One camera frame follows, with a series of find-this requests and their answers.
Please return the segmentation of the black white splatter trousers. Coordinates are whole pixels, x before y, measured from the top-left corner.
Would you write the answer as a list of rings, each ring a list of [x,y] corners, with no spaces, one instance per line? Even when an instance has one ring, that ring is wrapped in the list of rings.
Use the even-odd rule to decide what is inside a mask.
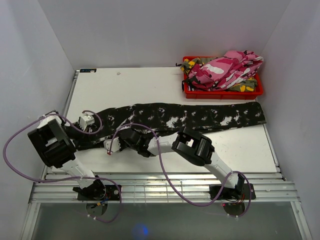
[[[93,132],[89,140],[73,140],[77,150],[103,147],[104,140],[110,140],[116,130],[126,124],[132,124],[148,138],[153,137],[153,132],[159,137],[168,136],[182,127],[207,134],[266,124],[261,105],[254,101],[229,105],[137,103],[107,108],[98,112],[94,119],[95,123],[88,127]]]

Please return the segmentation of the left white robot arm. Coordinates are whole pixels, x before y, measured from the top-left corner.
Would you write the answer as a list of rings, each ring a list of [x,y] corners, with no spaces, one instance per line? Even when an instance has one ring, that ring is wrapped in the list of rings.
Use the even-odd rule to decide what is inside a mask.
[[[76,158],[76,147],[66,131],[66,121],[55,110],[47,113],[27,136],[47,167],[61,169],[75,177],[73,191],[89,200],[103,200],[107,190],[94,172]]]

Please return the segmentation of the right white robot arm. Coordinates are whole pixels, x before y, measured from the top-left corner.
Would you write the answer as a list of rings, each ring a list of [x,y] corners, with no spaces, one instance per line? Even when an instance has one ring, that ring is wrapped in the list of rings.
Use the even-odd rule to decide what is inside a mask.
[[[219,157],[210,138],[195,130],[182,127],[171,135],[149,138],[135,129],[127,128],[120,131],[118,139],[121,145],[145,158],[177,153],[189,163],[205,167],[218,180],[226,181],[220,199],[237,199],[244,193],[245,178]]]

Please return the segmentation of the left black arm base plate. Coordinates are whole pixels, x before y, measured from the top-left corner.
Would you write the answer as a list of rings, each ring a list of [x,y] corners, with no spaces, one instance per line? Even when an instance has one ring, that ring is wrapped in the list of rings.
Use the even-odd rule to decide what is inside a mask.
[[[105,185],[106,195],[104,198],[95,199],[92,197],[86,197],[80,193],[77,194],[76,199],[78,201],[102,201],[108,199],[109,201],[119,201],[120,200],[120,193],[122,191],[122,186],[119,184],[119,188],[117,188],[114,184],[107,184]]]

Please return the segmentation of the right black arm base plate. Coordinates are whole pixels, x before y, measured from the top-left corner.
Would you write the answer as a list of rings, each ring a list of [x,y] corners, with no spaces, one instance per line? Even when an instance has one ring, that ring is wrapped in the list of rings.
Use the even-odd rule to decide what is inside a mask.
[[[220,185],[209,186],[209,195],[211,200],[213,200],[218,195],[220,188]],[[256,199],[254,186],[251,183],[244,183],[242,186],[236,188],[224,187],[217,198],[217,200],[230,201],[240,201],[249,199]]]

